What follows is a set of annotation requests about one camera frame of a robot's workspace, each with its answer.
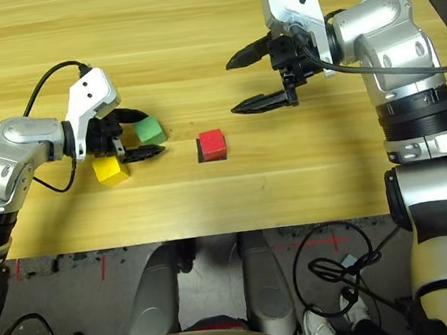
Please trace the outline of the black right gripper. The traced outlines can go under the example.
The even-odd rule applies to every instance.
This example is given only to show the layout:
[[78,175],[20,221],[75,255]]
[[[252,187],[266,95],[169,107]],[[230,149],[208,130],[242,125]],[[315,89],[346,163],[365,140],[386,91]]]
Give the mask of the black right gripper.
[[268,95],[255,95],[231,109],[233,114],[270,112],[281,107],[297,106],[296,86],[307,83],[306,79],[322,71],[305,55],[293,37],[272,36],[268,32],[262,38],[238,50],[226,63],[225,68],[239,69],[250,66],[270,55],[270,66],[281,75],[283,89]]

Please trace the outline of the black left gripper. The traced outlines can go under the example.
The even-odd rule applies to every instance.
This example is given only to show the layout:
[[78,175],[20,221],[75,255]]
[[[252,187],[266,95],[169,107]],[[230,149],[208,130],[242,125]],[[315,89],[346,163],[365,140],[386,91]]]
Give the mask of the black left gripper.
[[122,157],[121,162],[134,163],[156,157],[166,150],[161,145],[141,145],[137,148],[127,149],[120,140],[123,133],[121,124],[135,124],[146,119],[148,115],[141,110],[115,109],[104,118],[92,118],[88,122],[86,136],[87,154],[96,158],[100,157]]

